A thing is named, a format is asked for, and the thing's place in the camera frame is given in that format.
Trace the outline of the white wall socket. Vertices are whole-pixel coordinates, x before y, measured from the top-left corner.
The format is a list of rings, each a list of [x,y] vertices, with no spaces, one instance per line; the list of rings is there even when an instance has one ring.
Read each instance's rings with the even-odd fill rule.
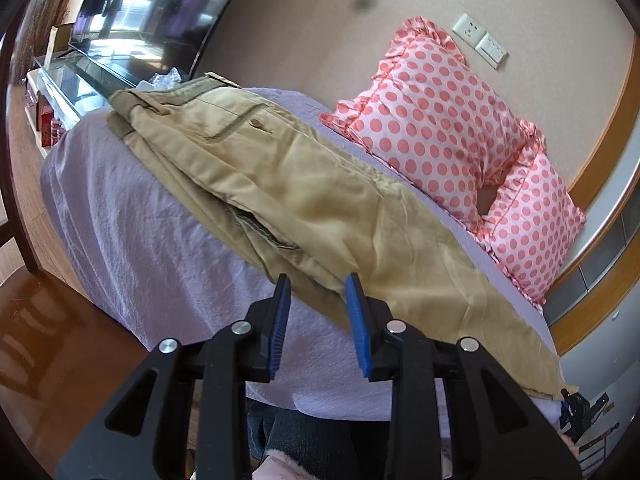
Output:
[[[478,24],[477,20],[467,13],[463,13],[451,29],[472,48],[475,48],[487,34],[486,28]]]

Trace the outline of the pink polka dot pillow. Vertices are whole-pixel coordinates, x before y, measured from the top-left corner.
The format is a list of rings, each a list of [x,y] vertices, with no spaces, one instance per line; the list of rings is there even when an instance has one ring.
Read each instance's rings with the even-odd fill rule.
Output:
[[[540,133],[527,141],[497,188],[476,238],[527,300],[541,309],[586,224],[552,165]]]
[[[470,70],[448,32],[422,16],[400,26],[370,88],[338,101],[320,120],[470,231],[480,224],[480,190],[500,184],[536,136]]]

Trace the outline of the lavender bed sheet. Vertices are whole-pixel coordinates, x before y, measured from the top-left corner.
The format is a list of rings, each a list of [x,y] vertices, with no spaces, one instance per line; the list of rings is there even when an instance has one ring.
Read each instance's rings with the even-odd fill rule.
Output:
[[[222,244],[88,113],[43,163],[43,203],[91,301],[146,348],[205,340],[272,294],[262,272]],[[293,301],[281,366],[251,399],[324,419],[385,420],[392,387],[368,382],[352,335]]]

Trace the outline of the wooden framed glass door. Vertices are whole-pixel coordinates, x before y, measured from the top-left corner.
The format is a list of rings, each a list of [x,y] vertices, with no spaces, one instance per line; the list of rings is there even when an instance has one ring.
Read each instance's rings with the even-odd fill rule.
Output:
[[[639,39],[634,38],[628,70],[613,113],[596,148],[570,185],[587,224],[553,286],[558,292],[579,276],[584,291],[550,323],[556,351],[567,354],[593,333],[639,283],[639,240],[625,231],[624,210],[639,184]],[[620,233],[620,250],[591,280],[585,276],[606,240]]]

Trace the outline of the flat screen television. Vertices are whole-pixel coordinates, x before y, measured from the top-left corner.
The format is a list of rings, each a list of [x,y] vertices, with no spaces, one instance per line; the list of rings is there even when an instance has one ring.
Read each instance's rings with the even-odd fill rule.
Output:
[[[84,0],[70,47],[130,86],[191,79],[231,0]]]

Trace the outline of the glass tv cabinet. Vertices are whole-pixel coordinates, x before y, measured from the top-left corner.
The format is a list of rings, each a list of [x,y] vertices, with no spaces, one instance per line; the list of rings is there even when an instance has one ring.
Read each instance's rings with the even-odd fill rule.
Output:
[[[36,118],[29,125],[42,157],[55,144],[50,136],[51,122],[62,136],[93,110],[108,107],[108,99],[126,84],[82,53],[70,49],[47,57],[33,56],[27,73],[28,90],[38,100]]]

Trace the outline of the khaki tan pants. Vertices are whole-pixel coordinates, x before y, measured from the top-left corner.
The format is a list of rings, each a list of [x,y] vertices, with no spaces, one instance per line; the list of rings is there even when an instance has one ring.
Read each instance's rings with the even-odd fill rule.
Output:
[[[559,357],[407,185],[216,75],[110,103],[111,129],[170,194],[308,307],[346,325],[357,274],[426,336],[472,336],[527,393],[561,399]]]

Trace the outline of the white wall light switch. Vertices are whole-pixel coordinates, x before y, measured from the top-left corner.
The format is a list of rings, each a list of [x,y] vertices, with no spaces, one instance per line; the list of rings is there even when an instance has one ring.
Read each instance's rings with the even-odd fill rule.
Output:
[[[498,70],[508,56],[508,51],[489,32],[480,38],[475,51],[494,69]]]

